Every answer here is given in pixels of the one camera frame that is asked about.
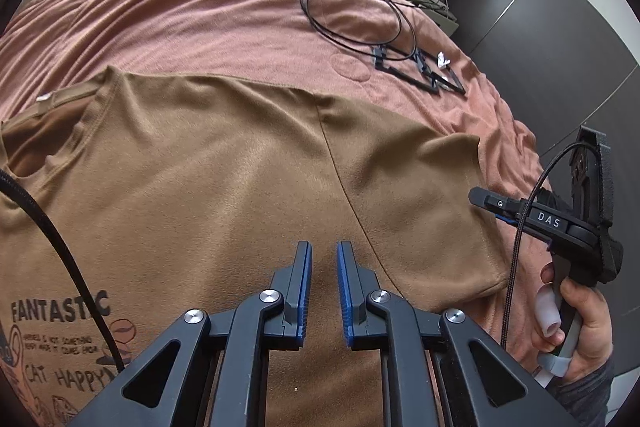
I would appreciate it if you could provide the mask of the black frame parts on bed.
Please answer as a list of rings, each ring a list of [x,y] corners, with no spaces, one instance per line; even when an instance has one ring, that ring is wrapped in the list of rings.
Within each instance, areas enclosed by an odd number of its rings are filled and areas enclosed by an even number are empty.
[[[386,64],[388,51],[399,53],[399,50],[393,46],[374,46],[372,48],[373,65],[378,72],[385,72],[385,74],[408,83],[409,86],[432,95],[439,95],[442,91],[461,96],[466,95],[465,87],[442,52],[436,56],[420,48],[412,52],[407,60],[416,66],[416,77],[413,77],[393,65]]]

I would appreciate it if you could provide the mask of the pink terry bed blanket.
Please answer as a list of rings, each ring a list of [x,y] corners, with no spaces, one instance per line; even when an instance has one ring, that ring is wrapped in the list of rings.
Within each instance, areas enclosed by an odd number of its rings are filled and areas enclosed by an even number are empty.
[[[1,129],[61,93],[116,69],[144,77],[232,78],[363,101],[442,135],[478,141],[480,184],[526,196],[541,167],[532,132],[476,65],[424,13],[400,26],[376,0],[32,0],[1,38]],[[432,95],[373,65],[374,46],[393,46],[387,65],[416,77],[407,57],[442,52],[466,95]],[[514,231],[495,223],[508,280]],[[550,257],[524,239],[514,301],[495,293],[463,309],[491,337],[506,340],[526,369],[536,364],[533,305]]]

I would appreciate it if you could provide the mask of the brown printed t-shirt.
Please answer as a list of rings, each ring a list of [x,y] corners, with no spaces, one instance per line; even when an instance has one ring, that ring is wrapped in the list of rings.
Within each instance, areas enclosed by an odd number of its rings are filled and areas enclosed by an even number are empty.
[[[265,288],[314,250],[308,333],[269,364],[270,426],[376,426],[380,362],[342,334],[335,247],[439,311],[506,283],[474,210],[478,141],[381,107],[232,78],[107,69],[1,129],[1,167],[70,247],[112,335],[20,207],[1,204],[1,367],[34,421],[67,424],[184,311]]]

